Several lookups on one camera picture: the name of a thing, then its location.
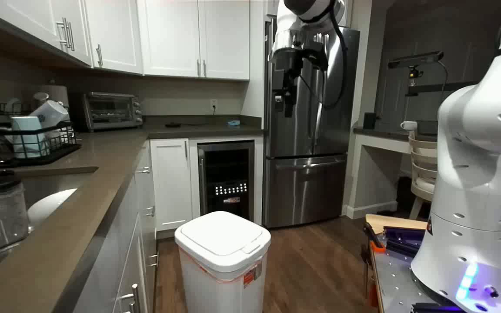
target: stainless steel refrigerator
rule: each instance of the stainless steel refrigerator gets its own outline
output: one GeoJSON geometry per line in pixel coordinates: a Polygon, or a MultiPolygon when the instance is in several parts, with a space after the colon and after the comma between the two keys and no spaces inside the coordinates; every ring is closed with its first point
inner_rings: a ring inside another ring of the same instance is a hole
{"type": "MultiPolygon", "coordinates": [[[[266,22],[266,56],[272,47],[275,25],[275,19],[266,22]]],[[[322,72],[304,61],[291,117],[285,117],[283,106],[273,99],[272,75],[280,72],[275,73],[273,65],[266,61],[263,224],[268,228],[341,214],[359,32],[344,27],[340,30],[348,48],[347,80],[344,95],[337,103],[344,66],[334,30],[322,34],[329,62],[326,92],[322,92],[322,72]],[[322,105],[318,98],[323,98],[322,105]]],[[[313,40],[315,35],[307,38],[313,40]]]]}

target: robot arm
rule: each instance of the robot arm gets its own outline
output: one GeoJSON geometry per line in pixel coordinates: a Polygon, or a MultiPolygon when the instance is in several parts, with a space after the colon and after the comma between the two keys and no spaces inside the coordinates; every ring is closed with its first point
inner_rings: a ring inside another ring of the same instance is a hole
{"type": "Polygon", "coordinates": [[[277,70],[284,71],[283,77],[273,79],[272,89],[276,102],[284,103],[286,117],[292,116],[296,103],[295,80],[301,75],[303,59],[307,59],[321,71],[328,68],[324,45],[307,40],[307,34],[322,33],[335,28],[344,48],[343,36],[337,25],[344,12],[343,0],[280,1],[276,38],[268,59],[274,63],[277,70]]]}

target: sticker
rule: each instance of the sticker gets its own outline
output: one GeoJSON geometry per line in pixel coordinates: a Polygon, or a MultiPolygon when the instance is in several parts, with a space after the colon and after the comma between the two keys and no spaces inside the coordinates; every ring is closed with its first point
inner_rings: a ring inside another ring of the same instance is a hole
{"type": "Polygon", "coordinates": [[[429,217],[428,223],[426,224],[426,231],[432,234],[432,217],[429,217]]]}
{"type": "Polygon", "coordinates": [[[239,203],[241,202],[240,196],[234,196],[233,198],[227,198],[223,200],[223,203],[239,203]]]}
{"type": "Polygon", "coordinates": [[[246,288],[250,283],[257,280],[260,275],[262,275],[262,260],[258,261],[252,269],[245,273],[243,277],[243,288],[246,288]]]}

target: trash can lid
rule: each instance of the trash can lid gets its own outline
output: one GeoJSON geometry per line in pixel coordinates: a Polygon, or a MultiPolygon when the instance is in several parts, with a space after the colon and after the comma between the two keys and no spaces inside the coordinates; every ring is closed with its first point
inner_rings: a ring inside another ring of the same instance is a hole
{"type": "Polygon", "coordinates": [[[229,212],[212,212],[180,226],[175,242],[197,261],[218,272],[254,262],[270,247],[270,232],[229,212]]]}

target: wooden floor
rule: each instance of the wooden floor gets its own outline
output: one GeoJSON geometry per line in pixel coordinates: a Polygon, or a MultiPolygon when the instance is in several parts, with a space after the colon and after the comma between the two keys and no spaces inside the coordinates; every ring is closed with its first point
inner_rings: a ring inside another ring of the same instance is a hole
{"type": "MultiPolygon", "coordinates": [[[[364,300],[364,219],[271,230],[264,313],[374,313],[364,300]]],[[[179,252],[159,243],[156,313],[186,313],[179,252]]]]}

